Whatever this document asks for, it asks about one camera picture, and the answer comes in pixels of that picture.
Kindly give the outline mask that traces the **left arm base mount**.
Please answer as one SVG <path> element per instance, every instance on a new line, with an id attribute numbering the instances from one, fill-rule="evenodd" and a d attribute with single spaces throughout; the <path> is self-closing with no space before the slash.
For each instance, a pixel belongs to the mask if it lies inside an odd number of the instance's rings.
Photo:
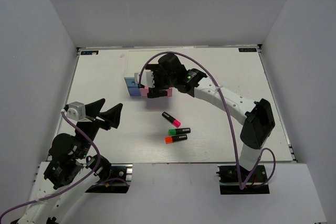
<path id="1" fill-rule="evenodd" d="M 86 192 L 96 194 L 126 194 L 132 180 L 132 164 L 112 164 L 108 177 L 91 186 Z"/>

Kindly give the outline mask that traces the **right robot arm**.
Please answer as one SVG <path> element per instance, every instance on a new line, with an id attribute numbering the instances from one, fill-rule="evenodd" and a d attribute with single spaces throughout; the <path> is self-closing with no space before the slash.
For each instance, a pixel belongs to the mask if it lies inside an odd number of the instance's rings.
<path id="1" fill-rule="evenodd" d="M 149 88 L 148 98 L 163 97 L 169 88 L 208 102 L 226 112 L 228 120 L 242 125 L 242 150 L 235 151 L 239 166 L 238 177 L 247 182 L 256 175 L 255 165 L 261 158 L 262 148 L 275 127 L 270 102 L 244 98 L 220 86 L 203 66 L 186 69 L 178 52 L 161 52 L 158 62 L 147 62 L 139 75 L 139 84 Z"/>

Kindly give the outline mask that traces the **pink drawer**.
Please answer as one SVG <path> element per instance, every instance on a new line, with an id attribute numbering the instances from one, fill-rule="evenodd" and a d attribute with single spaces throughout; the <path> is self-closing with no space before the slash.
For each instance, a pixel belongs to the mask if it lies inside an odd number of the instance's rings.
<path id="1" fill-rule="evenodd" d="M 168 89 L 149 88 L 149 87 L 145 87 L 145 86 L 142 86 L 142 85 L 138 85 L 138 87 L 139 87 L 139 89 L 141 91 L 141 96 L 142 97 L 147 97 L 147 93 L 148 93 L 149 89 L 166 90 L 168 92 L 168 97 L 171 97 L 173 95 L 172 88 L 168 88 Z"/>

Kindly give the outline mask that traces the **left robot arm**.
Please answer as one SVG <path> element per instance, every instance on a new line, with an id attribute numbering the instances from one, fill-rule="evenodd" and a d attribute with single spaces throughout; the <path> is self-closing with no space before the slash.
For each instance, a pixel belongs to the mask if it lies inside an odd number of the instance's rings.
<path id="1" fill-rule="evenodd" d="M 51 161 L 43 173 L 37 198 L 14 223 L 61 223 L 71 206 L 91 187 L 113 180 L 112 165 L 94 144 L 98 131 L 118 128 L 123 105 L 101 109 L 105 99 L 72 102 L 61 110 L 74 135 L 60 133 L 49 149 Z"/>

